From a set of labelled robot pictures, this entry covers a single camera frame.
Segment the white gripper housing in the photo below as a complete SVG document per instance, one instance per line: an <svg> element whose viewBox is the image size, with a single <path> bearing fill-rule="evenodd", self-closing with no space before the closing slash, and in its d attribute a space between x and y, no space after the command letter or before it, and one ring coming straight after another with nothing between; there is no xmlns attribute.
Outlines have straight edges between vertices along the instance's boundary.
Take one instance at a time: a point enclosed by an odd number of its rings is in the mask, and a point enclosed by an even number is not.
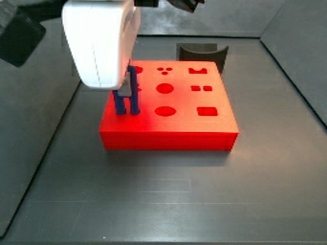
<svg viewBox="0 0 327 245"><path fill-rule="evenodd" d="M119 89L132 58L140 8L134 0L68 0L62 17L83 83Z"/></svg>

